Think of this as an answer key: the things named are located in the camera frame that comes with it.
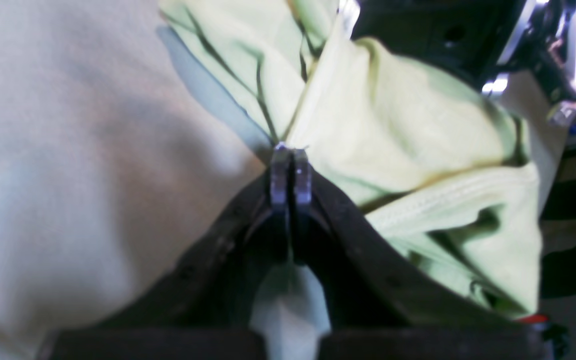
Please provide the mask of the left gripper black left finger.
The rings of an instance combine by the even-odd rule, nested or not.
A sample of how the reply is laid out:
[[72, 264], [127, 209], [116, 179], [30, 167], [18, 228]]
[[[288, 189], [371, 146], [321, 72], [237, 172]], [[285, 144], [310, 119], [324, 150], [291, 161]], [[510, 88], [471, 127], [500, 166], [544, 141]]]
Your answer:
[[46, 338], [40, 360], [265, 360], [248, 328], [258, 287], [288, 259], [293, 152], [274, 149], [269, 168], [151, 289], [110, 317]]

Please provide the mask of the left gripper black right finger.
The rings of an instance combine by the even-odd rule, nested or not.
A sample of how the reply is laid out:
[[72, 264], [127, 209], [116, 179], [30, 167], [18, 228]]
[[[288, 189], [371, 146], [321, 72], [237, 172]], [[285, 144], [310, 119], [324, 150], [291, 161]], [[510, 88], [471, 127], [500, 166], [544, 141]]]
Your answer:
[[540, 332], [465, 300], [399, 255], [292, 151], [292, 248], [320, 281], [331, 330], [319, 360], [544, 360]]

